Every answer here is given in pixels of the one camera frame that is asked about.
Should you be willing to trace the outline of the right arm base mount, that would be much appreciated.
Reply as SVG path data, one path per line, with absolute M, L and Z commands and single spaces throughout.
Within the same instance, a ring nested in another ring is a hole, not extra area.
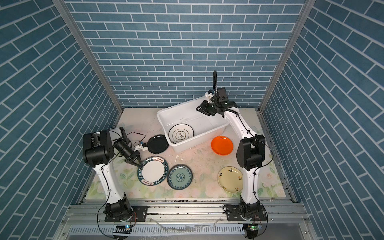
M 223 205 L 223 210 L 229 222 L 266 221 L 267 212 L 261 203 L 238 205 Z

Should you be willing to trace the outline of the white plate with emblem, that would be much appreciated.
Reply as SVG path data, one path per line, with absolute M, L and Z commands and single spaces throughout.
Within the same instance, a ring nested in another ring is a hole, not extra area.
M 190 125 L 177 124 L 169 130 L 168 136 L 173 144 L 183 142 L 194 137 L 194 130 Z

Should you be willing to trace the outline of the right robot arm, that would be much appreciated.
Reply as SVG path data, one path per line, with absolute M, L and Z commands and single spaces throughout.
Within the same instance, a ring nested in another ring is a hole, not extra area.
M 245 219 L 252 218 L 262 210 L 258 190 L 259 173 L 266 157 L 266 139 L 258 135 L 246 123 L 235 102 L 230 101 L 225 88 L 209 90 L 196 110 L 206 116 L 216 114 L 225 118 L 237 133 L 240 142 L 236 152 L 243 170 L 243 190 L 239 208 Z

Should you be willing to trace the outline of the green rim plate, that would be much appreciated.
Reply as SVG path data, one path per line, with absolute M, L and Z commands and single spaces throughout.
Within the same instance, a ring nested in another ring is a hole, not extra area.
M 169 165 L 164 158 L 152 156 L 143 161 L 143 166 L 138 168 L 139 181 L 146 186 L 156 186 L 162 183 L 169 171 Z

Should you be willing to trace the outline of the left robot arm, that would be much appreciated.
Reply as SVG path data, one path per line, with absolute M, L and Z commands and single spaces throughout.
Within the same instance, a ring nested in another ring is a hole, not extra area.
M 115 157 L 122 156 L 125 163 L 143 166 L 139 151 L 134 151 L 130 143 L 122 127 L 83 135 L 83 160 L 96 172 L 105 191 L 104 214 L 107 222 L 126 222 L 132 219 L 133 208 L 118 183 L 113 164 Z

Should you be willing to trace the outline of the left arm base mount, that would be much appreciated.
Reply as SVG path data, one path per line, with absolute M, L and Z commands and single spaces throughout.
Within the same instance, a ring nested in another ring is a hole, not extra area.
M 131 206 L 130 210 L 124 210 L 122 212 L 114 212 L 112 214 L 106 214 L 105 222 L 124 223 L 124 222 L 136 222 L 142 223 L 146 221 L 148 206 Z

